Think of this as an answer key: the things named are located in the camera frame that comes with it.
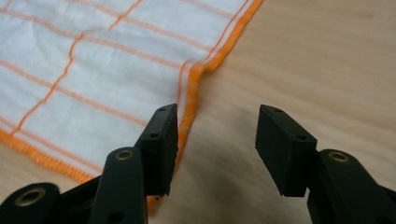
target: orange stitching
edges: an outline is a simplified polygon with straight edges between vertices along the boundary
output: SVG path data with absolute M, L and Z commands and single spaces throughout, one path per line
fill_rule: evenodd
M 15 129 L 15 128 L 17 127 L 17 126 L 14 125 L 11 121 L 9 121 L 9 120 L 3 118 L 3 116 L 0 116 L 0 121 L 2 121 L 3 123 L 5 123 L 7 126 L 9 126 L 9 127 L 11 127 L 11 128 L 14 128 L 14 129 Z M 57 147 L 57 146 L 53 145 L 52 143 L 50 143 L 50 142 L 44 140 L 43 138 L 41 138 L 41 137 L 39 137 L 39 136 L 37 136 L 37 135 L 35 135 L 35 134 L 33 134 L 33 133 L 27 132 L 27 131 L 25 131 L 25 130 L 21 130 L 21 133 L 23 133 L 23 134 L 26 135 L 27 137 L 30 137 L 30 138 L 36 140 L 37 142 L 39 142 L 39 143 L 41 143 L 41 144 L 43 144 L 43 145 L 45 145 L 45 146 L 47 146 L 47 147 L 53 149 L 54 151 L 57 151 L 57 152 L 63 154 L 64 156 L 66 156 L 66 157 L 68 157 L 68 158 L 70 158 L 70 159 L 72 159 L 72 160 L 74 160 L 74 161 L 78 161 L 78 162 L 80 162 L 81 164 L 84 164 L 84 165 L 86 165 L 86 166 L 92 168 L 92 169 L 95 170 L 95 171 L 102 172 L 102 168 L 101 168 L 101 167 L 96 166 L 96 165 L 94 165 L 94 164 L 92 164 L 92 163 L 90 163 L 90 162 L 88 162 L 88 161 L 85 161 L 85 160 L 83 160 L 82 158 L 80 158 L 80 157 L 78 157 L 78 156 L 76 156 L 76 155 L 74 155 L 74 154 L 68 152 L 67 150 L 64 150 L 64 149 L 62 149 L 62 148 L 60 148 L 60 147 Z
M 4 62 L 4 61 L 0 60 L 0 65 L 4 66 L 5 68 L 8 68 L 9 70 L 15 72 L 16 74 L 18 74 L 20 76 L 23 76 L 23 77 L 26 77 L 26 78 L 32 80 L 35 83 L 38 83 L 40 85 L 43 85 L 43 86 L 46 86 L 46 87 L 49 87 L 49 88 L 52 86 L 49 82 L 47 82 L 47 81 L 45 81 L 43 79 L 40 79 L 38 77 L 35 77 L 33 75 L 30 75 L 30 74 L 22 71 L 20 68 L 18 68 L 17 66 L 15 66 L 13 64 L 10 64 L 10 63 L 7 63 L 7 62 Z M 119 116 L 119 117 L 121 117 L 123 119 L 127 119 L 127 120 L 132 121 L 132 122 L 134 122 L 136 124 L 139 124 L 139 125 L 141 125 L 143 127 L 147 126 L 147 123 L 145 121 L 143 121 L 142 119 L 138 119 L 138 118 L 135 118 L 135 117 L 133 117 L 131 115 L 122 113 L 122 112 L 120 112 L 120 111 L 118 111 L 116 109 L 113 109 L 111 107 L 108 107 L 106 105 L 101 105 L 101 104 L 95 102 L 94 100 L 90 100 L 88 98 L 80 96 L 80 95 L 76 94 L 75 92 L 69 91 L 69 90 L 67 90 L 67 89 L 65 89 L 63 87 L 56 86 L 55 90 L 56 91 L 60 91 L 60 92 L 62 92 L 64 94 L 66 94 L 66 95 L 69 95 L 69 96 L 71 96 L 71 97 L 73 97 L 73 98 L 75 98 L 77 100 L 80 100 L 81 102 L 83 102 L 83 103 L 85 103 L 87 105 L 92 105 L 94 107 L 102 109 L 102 110 L 104 110 L 107 113 L 110 113 L 112 115 Z
M 78 168 L 70 164 L 66 164 L 59 159 L 55 159 L 54 157 L 51 157 L 48 154 L 39 151 L 36 147 L 33 147 L 32 145 L 22 141 L 21 139 L 11 138 L 8 133 L 5 133 L 1 129 L 0 142 L 5 143 L 12 149 L 27 156 L 33 162 L 44 166 L 45 168 L 50 169 L 54 172 L 69 176 L 79 183 L 83 183 L 94 178 L 93 175 L 89 175 L 88 173 L 80 171 Z
M 84 37 L 84 40 L 91 41 L 92 43 L 96 43 L 96 44 L 100 44 L 100 45 L 109 46 L 109 47 L 114 48 L 114 49 L 120 49 L 120 50 L 123 50 L 123 51 L 126 51 L 126 52 L 130 52 L 133 55 L 139 56 L 141 58 L 145 58 L 145 59 L 153 61 L 155 63 L 162 63 L 164 65 L 176 68 L 177 70 L 182 65 L 181 63 L 176 63 L 176 62 L 173 62 L 173 61 L 170 61 L 170 60 L 166 60 L 166 59 L 164 59 L 162 57 L 159 57 L 159 56 L 156 56 L 156 55 L 152 55 L 152 54 L 148 54 L 148 53 L 145 53 L 145 52 L 140 51 L 138 49 L 134 49 L 134 48 L 128 47 L 126 45 L 123 45 L 123 44 L 120 44 L 120 43 L 117 43 L 117 42 L 113 42 L 113 41 L 110 41 L 110 40 L 100 39 L 100 38 L 96 38 L 96 37 L 88 36 L 88 35 L 86 35 Z
M 247 12 L 241 17 L 240 21 L 238 21 L 237 25 L 237 30 L 236 33 L 233 32 L 233 35 L 230 35 L 233 37 L 233 39 L 227 40 L 227 43 L 224 45 L 224 52 L 222 53 L 227 53 L 229 50 L 231 50 L 231 47 L 234 45 L 237 36 L 241 33 L 242 27 L 248 22 L 248 20 L 253 16 L 254 12 L 257 10 L 257 8 L 260 5 L 261 0 L 254 0 L 253 3 L 250 5 L 249 9 Z M 239 14 L 239 12 L 242 10 L 242 8 L 245 7 L 243 5 L 239 11 L 235 14 Z M 195 63 L 193 66 L 190 68 L 190 74 L 189 74 L 189 79 L 188 79 L 188 86 L 187 86 L 187 100 L 186 100 L 186 106 L 185 106 L 185 111 L 184 115 L 181 119 L 180 125 L 178 127 L 178 148 L 179 152 L 177 153 L 177 165 L 179 165 L 179 161 L 183 155 L 183 149 L 184 146 L 186 146 L 187 142 L 187 137 L 190 131 L 190 126 L 192 125 L 192 122 L 195 117 L 196 109 L 197 109 L 197 100 L 198 100 L 198 84 L 202 73 L 207 69 L 209 66 L 209 63 Z
M 223 44 L 221 49 L 216 52 L 216 55 L 212 57 L 212 59 L 205 65 L 206 72 L 213 72 L 215 69 L 219 67 L 221 62 L 224 60 L 225 56 L 231 51 L 233 46 L 235 45 L 238 37 L 241 35 L 245 25 L 254 15 L 254 13 L 259 8 L 262 0 L 253 0 L 245 13 L 241 16 L 241 18 L 236 23 L 232 32 L 230 33 L 227 41 Z
M 245 1 L 244 5 L 242 5 L 239 10 L 235 13 L 235 15 L 233 16 L 233 18 L 230 20 L 230 22 L 228 22 L 227 26 L 225 27 L 223 33 L 221 34 L 221 37 L 218 41 L 218 43 L 215 45 L 215 47 L 213 47 L 212 50 L 210 50 L 209 54 L 207 54 L 206 59 L 208 59 L 210 57 L 210 55 L 213 53 L 213 50 L 215 50 L 215 48 L 218 47 L 218 45 L 220 44 L 221 40 L 224 38 L 225 33 L 227 32 L 228 28 L 230 27 L 231 23 L 233 22 L 233 20 L 235 20 L 236 16 L 239 14 L 239 12 L 242 11 L 242 9 L 245 7 L 245 5 L 248 3 L 248 0 Z
M 211 12 L 214 12 L 216 14 L 219 14 L 222 17 L 231 18 L 233 16 L 233 13 L 231 13 L 229 11 L 223 10 L 221 8 L 218 8 L 218 7 L 212 7 L 209 4 L 205 4 L 205 3 L 200 2 L 200 1 L 195 1 L 195 0 L 180 0 L 180 1 L 195 5 L 197 7 L 200 7 L 202 9 L 205 9 L 205 10 L 208 10 L 208 11 L 211 11 Z
M 48 99 L 51 97 L 53 91 L 55 90 L 55 87 L 59 84 L 59 82 L 67 76 L 67 73 L 69 71 L 69 67 L 73 62 L 73 49 L 75 47 L 75 45 L 77 44 L 78 41 L 81 40 L 81 38 L 83 37 L 83 34 L 81 34 L 78 38 L 75 39 L 75 41 L 73 41 L 72 46 L 70 47 L 69 50 L 69 62 L 67 63 L 66 67 L 64 68 L 64 72 L 61 74 L 60 77 L 58 77 L 58 79 L 56 79 L 56 81 L 52 84 L 51 88 L 49 89 L 49 92 L 47 93 L 47 95 L 41 99 L 35 106 L 33 106 L 25 115 L 23 115 L 20 123 L 18 124 L 18 127 L 16 129 L 14 129 L 14 131 L 12 131 L 11 135 L 14 135 L 14 133 L 16 133 L 17 131 L 19 131 L 21 129 L 21 126 L 23 125 L 23 123 L 26 121 L 26 119 L 32 115 L 39 106 L 43 105 L 44 103 L 46 103 L 48 101 Z
M 124 14 L 119 15 L 119 16 L 117 17 L 117 19 L 110 25 L 110 27 L 108 27 L 108 30 L 113 29 L 114 26 L 116 26 L 117 24 L 119 24 L 120 21 L 121 21 L 122 19 L 124 19 L 125 17 L 127 17 L 127 16 L 129 15 L 129 13 L 131 13 L 131 11 L 132 11 L 133 9 L 135 9 L 137 6 L 139 6 L 139 4 L 140 4 L 141 2 L 142 2 L 142 0 L 137 0 L 137 2 L 135 2 L 134 4 L 132 4 Z

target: wood grain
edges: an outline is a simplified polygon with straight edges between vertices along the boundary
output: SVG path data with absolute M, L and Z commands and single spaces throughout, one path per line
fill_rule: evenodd
M 318 149 L 355 156 L 396 189 L 396 2 L 266 0 L 223 65 L 206 74 L 169 198 L 149 223 L 310 223 L 280 197 L 254 148 L 260 104 L 285 110 Z M 1 146 L 0 199 L 31 182 L 75 183 Z

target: screw hole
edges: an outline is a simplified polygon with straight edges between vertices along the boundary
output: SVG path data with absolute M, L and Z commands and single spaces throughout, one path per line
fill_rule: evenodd
M 20 207 L 31 205 L 40 201 L 44 195 L 46 195 L 46 190 L 43 188 L 30 189 L 18 197 L 15 204 Z
M 116 159 L 119 161 L 128 160 L 134 155 L 131 150 L 123 150 L 116 154 Z
M 349 157 L 346 156 L 344 153 L 341 153 L 341 152 L 333 151 L 333 152 L 329 153 L 329 156 L 335 161 L 341 161 L 341 162 L 349 161 Z
M 305 140 L 305 139 L 306 139 L 306 137 L 303 136 L 303 135 L 297 135 L 296 137 L 297 137 L 298 139 L 300 139 L 300 140 Z
M 124 216 L 125 215 L 121 211 L 113 212 L 108 216 L 107 222 L 108 223 L 120 223 L 123 220 Z

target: checkered cloth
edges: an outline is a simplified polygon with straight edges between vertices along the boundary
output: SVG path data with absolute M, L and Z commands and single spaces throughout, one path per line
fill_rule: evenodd
M 83 182 L 177 103 L 182 149 L 200 75 L 260 2 L 1 0 L 1 141 Z

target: orange stripe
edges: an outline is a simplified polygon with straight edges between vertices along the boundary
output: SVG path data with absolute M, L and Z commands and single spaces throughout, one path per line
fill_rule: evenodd
M 9 126 L 11 128 L 16 128 L 16 125 L 14 125 L 11 121 L 3 118 L 2 116 L 0 116 L 0 121 L 5 123 L 7 126 Z M 77 162 L 79 162 L 81 164 L 84 164 L 85 166 L 90 167 L 90 168 L 92 168 L 95 171 L 102 172 L 102 170 L 103 170 L 101 167 L 96 166 L 96 165 L 94 165 L 94 164 L 92 164 L 92 163 L 90 163 L 88 161 L 85 161 L 82 158 L 80 158 L 80 157 L 68 152 L 67 150 L 64 150 L 64 149 L 62 149 L 60 147 L 57 147 L 57 146 L 53 145 L 52 143 L 44 140 L 43 138 L 41 138 L 41 137 L 39 137 L 39 136 L 37 136 L 37 135 L 35 135 L 33 133 L 27 132 L 25 130 L 20 130 L 20 132 L 22 134 L 26 135 L 27 137 L 32 138 L 32 139 L 36 140 L 37 142 L 43 144 L 44 146 L 49 147 L 52 150 L 54 150 L 54 151 L 56 151 L 56 152 L 58 152 L 58 153 L 60 153 L 60 154 L 62 154 L 64 156 L 66 156 L 66 157 L 68 157 L 68 158 L 70 158 L 70 159 L 72 159 L 74 161 L 77 161 Z
M 128 10 L 127 10 L 125 13 L 123 13 L 122 15 L 119 15 L 119 16 L 117 17 L 117 19 L 113 22 L 113 24 L 111 24 L 110 27 L 108 27 L 108 29 L 109 29 L 109 30 L 113 29 L 113 27 L 116 26 L 117 24 L 119 24 L 120 21 L 121 21 L 122 19 L 124 19 L 125 17 L 127 17 L 127 16 L 129 15 L 129 13 L 131 13 L 131 11 L 132 11 L 133 9 L 135 9 L 137 6 L 139 6 L 139 4 L 140 4 L 141 2 L 142 2 L 142 0 L 137 0 L 137 2 L 135 2 L 134 4 L 132 4 L 132 5 L 128 8 Z
M 238 23 L 233 28 L 233 31 L 232 31 L 230 37 L 228 38 L 228 40 L 226 41 L 226 43 L 224 44 L 224 46 L 218 51 L 216 56 L 209 63 L 207 63 L 207 64 L 196 63 L 191 68 L 190 75 L 189 75 L 189 81 L 188 81 L 186 110 L 183 115 L 182 121 L 179 125 L 179 141 L 178 141 L 179 153 L 177 154 L 177 164 L 179 163 L 179 160 L 182 156 L 182 152 L 183 152 L 184 146 L 186 145 L 186 141 L 187 141 L 187 137 L 188 137 L 188 132 L 190 130 L 190 126 L 191 126 L 194 116 L 195 116 L 196 106 L 197 106 L 196 102 L 197 102 L 197 98 L 198 98 L 198 83 L 200 81 L 200 77 L 201 77 L 202 73 L 204 71 L 213 71 L 214 69 L 216 69 L 219 66 L 219 64 L 223 61 L 224 57 L 226 56 L 226 54 L 233 47 L 237 37 L 242 32 L 243 27 L 248 22 L 248 20 L 253 16 L 254 12 L 257 10 L 260 3 L 261 3 L 261 0 L 253 1 L 253 3 L 250 5 L 247 12 L 241 17 L 241 19 L 238 21 Z M 4 132 L 2 132 L 0 130 L 0 138 L 3 136 L 3 133 Z M 8 140 L 6 140 L 5 142 L 7 143 L 8 146 L 10 146 L 10 143 Z M 27 147 L 25 147 L 25 145 L 26 144 L 24 142 L 20 141 L 13 148 L 26 149 Z M 43 155 L 39 156 L 39 158 L 43 158 L 43 157 L 44 158 L 48 157 L 48 155 L 43 154 Z M 48 167 L 48 165 L 44 162 L 41 162 L 40 164 Z M 58 169 L 60 169 L 60 167 L 61 168 L 63 167 L 62 165 L 53 166 L 52 162 L 50 162 L 49 164 L 52 164 L 51 167 L 48 167 L 51 170 L 58 171 Z M 69 170 L 74 170 L 74 171 L 80 172 L 80 170 L 75 169 L 72 166 L 68 166 L 67 169 L 64 169 L 64 172 L 61 171 L 61 173 L 69 175 L 69 174 L 67 174 L 67 173 L 69 173 L 68 172 Z M 81 179 L 81 177 L 83 175 L 84 175 L 84 173 L 82 173 L 81 175 L 69 175 L 69 176 L 71 176 L 74 179 Z M 152 206 L 152 203 L 154 201 L 155 201 L 155 197 L 149 197 L 148 198 L 148 206 Z
M 83 4 L 83 5 L 86 5 L 86 4 L 84 4 L 83 2 L 81 2 L 81 0 L 67 0 L 67 1 L 76 2 L 76 3 L 81 3 L 81 4 Z M 111 9 L 111 8 L 108 8 L 108 7 L 104 6 L 104 5 L 101 5 L 101 4 L 94 4 L 94 5 L 89 5 L 89 6 L 95 7 L 95 8 L 97 8 L 97 9 L 103 11 L 104 13 L 106 13 L 106 14 L 108 14 L 108 15 L 110 15 L 110 16 L 118 17 L 117 11 L 115 11 L 115 10 L 113 10 L 113 9 Z M 132 25 L 136 25 L 136 26 L 143 27 L 143 28 L 148 29 L 148 30 L 151 30 L 151 31 L 153 31 L 153 32 L 155 32 L 155 33 L 157 33 L 157 34 L 160 34 L 160 35 L 167 35 L 167 36 L 169 36 L 169 37 L 171 37 L 171 38 L 174 38 L 174 39 L 183 41 L 183 42 L 185 42 L 185 43 L 187 43 L 187 44 L 190 44 L 190 45 L 192 45 L 192 46 L 194 46 L 194 47 L 196 47 L 196 48 L 198 48 L 198 49 L 202 49 L 202 50 L 206 50 L 206 51 L 210 51 L 210 50 L 211 50 L 211 47 L 206 46 L 206 45 L 203 45 L 203 44 L 201 44 L 200 42 L 195 41 L 195 40 L 189 38 L 188 36 L 180 35 L 180 34 L 178 34 L 178 33 L 175 33 L 175 32 L 169 31 L 169 30 L 165 30 L 165 29 L 163 29 L 163 28 L 161 28 L 161 27 L 159 27 L 159 26 L 156 26 L 156 25 L 153 25 L 153 24 L 144 22 L 144 21 L 139 21 L 139 20 L 132 19 L 132 18 L 127 18 L 127 17 L 124 18 L 124 20 L 125 20 L 125 22 L 127 22 L 127 23 L 130 23 L 130 24 L 132 24 Z
M 205 9 L 205 10 L 208 10 L 208 11 L 211 11 L 211 12 L 214 12 L 216 14 L 219 14 L 222 17 L 231 18 L 233 16 L 233 13 L 231 13 L 229 11 L 223 10 L 221 8 L 218 8 L 218 7 L 213 7 L 213 6 L 209 5 L 209 4 L 205 4 L 205 3 L 201 2 L 201 1 L 196 1 L 196 0 L 180 0 L 180 1 L 195 5 L 197 7 L 200 7 L 202 9 Z
M 20 75 L 22 77 L 25 77 L 27 79 L 32 80 L 33 82 L 35 82 L 37 84 L 40 84 L 40 85 L 48 87 L 48 88 L 50 88 L 52 86 L 49 82 L 47 82 L 47 81 L 45 81 L 43 79 L 40 79 L 38 77 L 35 77 L 35 76 L 31 75 L 31 74 L 28 74 L 28 73 L 22 71 L 20 68 L 18 68 L 17 66 L 15 66 L 15 65 L 13 65 L 11 63 L 7 63 L 7 62 L 4 62 L 4 61 L 0 60 L 0 65 L 4 66 L 5 68 L 8 68 L 9 70 L 15 72 L 16 74 L 18 74 L 18 75 Z M 123 112 L 120 112 L 119 110 L 116 110 L 114 108 L 108 107 L 106 105 L 101 105 L 101 104 L 99 104 L 99 103 L 97 103 L 97 102 L 95 102 L 93 100 L 90 100 L 90 99 L 85 98 L 85 97 L 83 97 L 81 95 L 78 95 L 75 92 L 70 91 L 70 90 L 68 90 L 66 88 L 57 86 L 57 87 L 55 87 L 55 90 L 59 91 L 59 92 L 62 92 L 64 94 L 66 94 L 66 95 L 69 95 L 69 96 L 71 96 L 71 97 L 73 97 L 73 98 L 75 98 L 77 100 L 80 100 L 81 102 L 83 102 L 83 103 L 85 103 L 87 105 L 92 105 L 92 106 L 94 106 L 94 107 L 96 107 L 98 109 L 106 111 L 107 113 L 110 113 L 112 115 L 121 117 L 123 119 L 127 119 L 127 120 L 129 120 L 131 122 L 134 122 L 136 124 L 139 124 L 139 125 L 141 125 L 143 127 L 146 127 L 147 124 L 148 124 L 146 121 L 144 121 L 142 119 L 138 119 L 138 118 L 133 117 L 131 115 L 125 114 Z
M 198 49 L 207 50 L 207 51 L 211 50 L 211 48 L 209 46 L 203 45 L 200 42 L 195 41 L 195 40 L 193 40 L 193 39 L 191 39 L 191 38 L 189 38 L 187 36 L 180 35 L 178 33 L 175 33 L 175 32 L 169 31 L 169 30 L 165 30 L 165 29 L 163 29 L 163 28 L 161 28 L 159 26 L 155 26 L 153 24 L 150 24 L 150 23 L 147 23 L 147 22 L 144 22 L 144 21 L 139 21 L 139 20 L 135 20 L 135 19 L 131 19 L 131 18 L 125 18 L 125 22 L 128 22 L 128 23 L 130 23 L 132 25 L 141 26 L 141 27 L 146 28 L 146 29 L 150 29 L 151 31 L 153 31 L 153 32 L 155 32 L 157 34 L 160 34 L 160 35 L 167 35 L 167 36 L 172 37 L 174 39 L 181 40 L 181 41 L 183 41 L 183 42 L 185 42 L 187 44 L 190 44 L 190 45 L 192 45 L 192 46 L 194 46 L 194 47 L 196 47 Z
M 21 14 L 19 12 L 11 11 L 11 10 L 7 10 L 4 13 L 6 13 L 6 14 L 8 14 L 10 16 L 18 17 L 18 18 L 26 20 L 26 21 L 36 22 L 38 24 L 41 24 L 41 25 L 47 27 L 48 29 L 50 29 L 51 31 L 53 31 L 53 32 L 55 32 L 55 33 L 57 33 L 59 35 L 73 37 L 75 39 L 79 37 L 79 35 L 75 35 L 73 33 L 66 32 L 66 31 L 64 31 L 62 29 L 59 29 L 59 28 L 53 26 L 52 24 L 50 24 L 49 22 L 43 21 L 43 20 L 41 20 L 41 19 L 39 19 L 38 17 L 35 17 L 35 16 L 27 16 L 27 15 Z M 145 53 L 145 52 L 143 52 L 141 50 L 134 49 L 134 48 L 128 47 L 126 45 L 122 45 L 120 43 L 113 42 L 113 41 L 110 41 L 110 40 L 100 39 L 100 38 L 87 36 L 87 35 L 85 35 L 82 39 L 83 40 L 87 40 L 87 41 L 91 41 L 92 43 L 95 43 L 95 44 L 108 46 L 108 47 L 111 47 L 111 48 L 114 48 L 114 49 L 120 49 L 120 50 L 123 50 L 125 52 L 128 52 L 128 53 L 131 53 L 133 55 L 136 55 L 138 57 L 153 61 L 155 63 L 161 63 L 161 64 L 164 64 L 166 66 L 170 66 L 170 67 L 176 68 L 177 70 L 182 65 L 181 63 L 177 63 L 177 62 L 173 62 L 173 61 L 170 61 L 170 60 L 166 60 L 166 59 L 164 59 L 162 57 L 159 57 L 157 55 L 152 55 L 152 54 L 149 54 L 149 53 Z
M 51 23 L 49 23 L 47 21 L 41 20 L 40 18 L 38 18 L 36 16 L 29 16 L 29 15 L 22 14 L 20 12 L 16 12 L 16 11 L 13 11 L 13 10 L 10 10 L 10 9 L 5 10 L 3 13 L 8 14 L 8 15 L 13 16 L 13 17 L 18 17 L 18 18 L 20 18 L 22 20 L 25 20 L 25 21 L 33 21 L 35 23 L 43 25 L 43 26 L 47 27 L 49 30 L 53 31 L 54 33 L 56 33 L 58 35 L 64 35 L 64 36 L 67 36 L 67 37 L 71 37 L 73 39 L 78 38 L 77 34 L 73 34 L 71 32 L 67 32 L 67 31 L 65 31 L 63 29 L 60 29 L 60 28 L 52 25 Z
M 6 2 L 6 4 L 3 7 L 0 8 L 0 13 L 6 11 L 7 8 L 9 8 L 10 5 L 11 5 L 11 0 Z
M 67 95 L 70 95 L 70 96 L 80 100 L 81 102 L 84 102 L 87 105 L 92 105 L 92 106 L 94 106 L 96 108 L 99 108 L 101 110 L 106 111 L 109 114 L 113 114 L 113 115 L 116 115 L 116 116 L 121 117 L 123 119 L 127 119 L 127 120 L 132 121 L 132 122 L 134 122 L 136 124 L 139 124 L 140 126 L 146 127 L 148 125 L 148 123 L 146 121 L 142 120 L 142 119 L 138 119 L 138 118 L 133 117 L 131 115 L 125 114 L 125 113 L 120 112 L 119 110 L 113 109 L 113 108 L 111 108 L 109 106 L 101 105 L 101 104 L 99 104 L 99 103 L 97 103 L 97 102 L 95 102 L 93 100 L 90 100 L 88 98 L 80 96 L 80 95 L 78 95 L 78 94 L 76 94 L 76 93 L 74 93 L 74 92 L 72 92 L 70 90 L 67 90 L 67 89 L 63 88 L 63 87 L 58 87 L 57 90 L 60 91 L 60 92 L 65 93 Z
M 21 139 L 11 137 L 8 133 L 0 130 L 0 141 L 11 147 L 23 155 L 27 156 L 30 160 L 35 163 L 50 169 L 51 171 L 58 172 L 62 175 L 66 175 L 76 180 L 79 183 L 86 182 L 92 178 L 93 175 L 89 175 L 85 172 L 80 171 L 76 167 L 67 164 L 59 159 L 51 157 L 44 152 L 41 152 L 36 147 L 22 141 Z
M 109 46 L 113 49 L 120 49 L 120 50 L 129 52 L 129 53 L 132 53 L 132 54 L 139 56 L 141 58 L 153 61 L 155 63 L 161 63 L 161 64 L 167 65 L 169 67 L 176 68 L 177 70 L 182 66 L 181 63 L 166 60 L 166 59 L 159 57 L 157 55 L 149 54 L 149 53 L 143 52 L 141 50 L 134 49 L 134 48 L 128 47 L 126 45 L 123 45 L 123 44 L 120 44 L 117 42 L 113 42 L 110 40 L 99 39 L 99 38 L 87 36 L 87 35 L 84 37 L 84 40 L 91 41 L 92 43 L 99 44 L 99 45 Z
M 20 75 L 22 77 L 26 77 L 26 78 L 32 80 L 33 82 L 35 82 L 37 84 L 40 84 L 42 86 L 46 86 L 46 87 L 49 87 L 49 88 L 52 86 L 52 84 L 49 83 L 48 81 L 43 80 L 43 79 L 38 78 L 38 77 L 34 77 L 34 76 L 22 71 L 20 68 L 18 68 L 17 66 L 15 66 L 15 65 L 13 65 L 11 63 L 8 63 L 8 62 L 5 62 L 3 60 L 0 60 L 0 65 L 5 67 L 5 68 L 7 68 L 7 69 L 9 69 L 9 70 L 11 70 L 11 71 L 13 71 L 13 72 L 15 72 L 16 74 L 18 74 L 18 75 Z
M 61 74 L 60 77 L 58 77 L 58 79 L 56 79 L 56 81 L 53 83 L 53 85 L 50 87 L 49 92 L 47 93 L 47 95 L 41 99 L 35 106 L 33 106 L 21 119 L 20 123 L 18 124 L 18 127 L 16 129 L 14 129 L 14 131 L 12 131 L 11 135 L 15 134 L 17 131 L 19 131 L 21 129 L 21 126 L 23 125 L 23 123 L 26 121 L 26 119 L 32 115 L 39 106 L 43 105 L 44 103 L 46 103 L 48 101 L 48 99 L 51 97 L 53 91 L 55 90 L 56 86 L 59 84 L 59 82 L 67 76 L 67 73 L 69 71 L 69 67 L 70 65 L 73 63 L 73 49 L 75 47 L 75 45 L 77 44 L 78 41 L 81 40 L 81 38 L 83 37 L 83 34 L 81 34 L 78 38 L 75 39 L 75 41 L 73 41 L 72 46 L 70 47 L 69 50 L 69 62 L 67 63 L 66 67 L 64 68 L 64 72 Z
M 208 58 L 212 55 L 213 50 L 215 50 L 215 48 L 218 47 L 218 45 L 220 44 L 221 40 L 224 38 L 225 33 L 227 32 L 228 28 L 230 27 L 231 23 L 233 23 L 233 21 L 235 20 L 236 16 L 242 11 L 242 9 L 245 7 L 245 5 L 246 5 L 247 3 L 248 3 L 248 0 L 246 0 L 245 3 L 244 3 L 244 5 L 242 5 L 242 6 L 239 8 L 239 10 L 235 13 L 235 15 L 233 15 L 233 18 L 230 20 L 230 22 L 228 22 L 228 24 L 227 24 L 227 26 L 225 27 L 223 33 L 221 34 L 221 37 L 220 37 L 218 43 L 216 43 L 215 47 L 213 47 L 212 50 L 209 51 L 209 53 L 208 53 L 207 56 L 206 56 L 206 59 L 208 59 Z

